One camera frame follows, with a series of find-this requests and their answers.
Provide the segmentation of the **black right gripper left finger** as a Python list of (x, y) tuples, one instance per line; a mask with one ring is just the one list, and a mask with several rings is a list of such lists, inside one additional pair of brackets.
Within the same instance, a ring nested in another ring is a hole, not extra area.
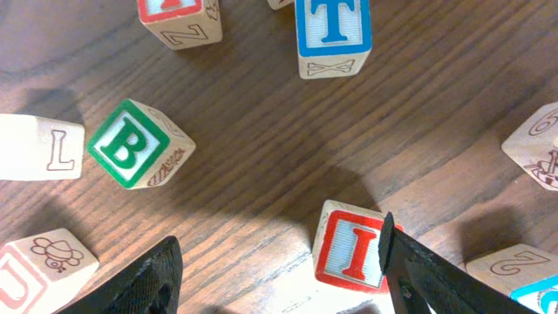
[(175, 314), (183, 263), (171, 235), (62, 314)]

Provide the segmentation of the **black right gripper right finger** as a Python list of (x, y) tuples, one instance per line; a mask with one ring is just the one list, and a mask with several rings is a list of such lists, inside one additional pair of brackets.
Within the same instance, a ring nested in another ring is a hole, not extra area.
[(389, 213), (378, 245), (397, 313), (530, 313), (395, 227)]

